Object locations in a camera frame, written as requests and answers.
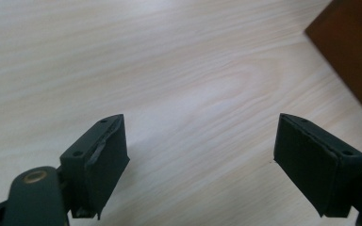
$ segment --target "wood grain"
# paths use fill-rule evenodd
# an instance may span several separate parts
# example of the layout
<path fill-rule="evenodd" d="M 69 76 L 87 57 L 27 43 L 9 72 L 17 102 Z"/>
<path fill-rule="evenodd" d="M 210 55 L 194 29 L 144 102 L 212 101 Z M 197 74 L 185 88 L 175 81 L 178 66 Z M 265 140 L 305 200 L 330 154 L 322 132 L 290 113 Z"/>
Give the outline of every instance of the wood grain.
<path fill-rule="evenodd" d="M 131 162 L 72 225 L 354 225 L 272 160 L 281 112 L 362 152 L 362 107 L 304 36 L 329 1 L 0 1 L 0 202 L 124 113 Z"/>

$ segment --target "dark brown object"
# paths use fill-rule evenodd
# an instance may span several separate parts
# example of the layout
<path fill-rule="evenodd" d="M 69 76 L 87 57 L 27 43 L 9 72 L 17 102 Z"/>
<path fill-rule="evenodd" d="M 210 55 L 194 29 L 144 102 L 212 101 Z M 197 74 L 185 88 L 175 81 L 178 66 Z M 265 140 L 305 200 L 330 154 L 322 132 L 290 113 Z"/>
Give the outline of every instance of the dark brown object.
<path fill-rule="evenodd" d="M 306 34 L 362 104 L 362 0 L 334 0 Z"/>

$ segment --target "screw hole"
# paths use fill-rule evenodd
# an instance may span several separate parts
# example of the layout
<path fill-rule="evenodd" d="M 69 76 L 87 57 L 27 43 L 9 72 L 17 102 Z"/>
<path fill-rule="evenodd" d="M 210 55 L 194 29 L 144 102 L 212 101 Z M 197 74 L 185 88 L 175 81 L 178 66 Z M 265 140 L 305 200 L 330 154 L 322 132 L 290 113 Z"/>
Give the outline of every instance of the screw hole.
<path fill-rule="evenodd" d="M 348 156 L 354 155 L 353 153 L 351 153 L 349 151 L 343 151 L 342 153 L 345 154 L 345 155 L 348 155 Z"/>
<path fill-rule="evenodd" d="M 81 155 L 81 154 L 82 154 L 82 152 L 76 151 L 75 153 L 73 153 L 73 156 L 74 156 L 74 157 L 78 157 L 78 156 Z"/>
<path fill-rule="evenodd" d="M 40 180 L 42 180 L 43 178 L 45 178 L 47 175 L 45 170 L 37 170 L 37 171 L 33 171 L 30 172 L 26 175 L 26 177 L 23 179 L 23 181 L 26 184 L 33 184 L 36 183 Z"/>

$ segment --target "black plastic bracket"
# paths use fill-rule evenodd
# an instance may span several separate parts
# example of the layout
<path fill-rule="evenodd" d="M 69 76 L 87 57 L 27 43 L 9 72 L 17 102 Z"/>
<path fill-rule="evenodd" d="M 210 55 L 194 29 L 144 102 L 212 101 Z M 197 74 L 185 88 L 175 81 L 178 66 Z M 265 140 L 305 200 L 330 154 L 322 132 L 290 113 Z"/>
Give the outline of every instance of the black plastic bracket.
<path fill-rule="evenodd" d="M 274 160 L 320 216 L 346 218 L 354 206 L 362 222 L 362 153 L 296 116 L 281 114 Z"/>
<path fill-rule="evenodd" d="M 60 157 L 58 169 L 16 177 L 0 203 L 0 225 L 68 225 L 69 210 L 73 218 L 99 218 L 129 160 L 123 115 L 98 121 Z"/>

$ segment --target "light wooden surface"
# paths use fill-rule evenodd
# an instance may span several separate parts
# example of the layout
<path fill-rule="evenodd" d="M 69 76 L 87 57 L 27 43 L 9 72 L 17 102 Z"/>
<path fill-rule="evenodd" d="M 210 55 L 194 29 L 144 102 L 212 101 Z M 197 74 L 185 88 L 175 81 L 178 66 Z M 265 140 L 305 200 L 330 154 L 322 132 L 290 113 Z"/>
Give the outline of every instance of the light wooden surface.
<path fill-rule="evenodd" d="M 0 202 L 124 113 L 131 162 L 72 225 L 354 225 L 272 160 L 281 112 L 362 152 L 362 107 L 303 34 L 328 3 L 0 1 Z"/>

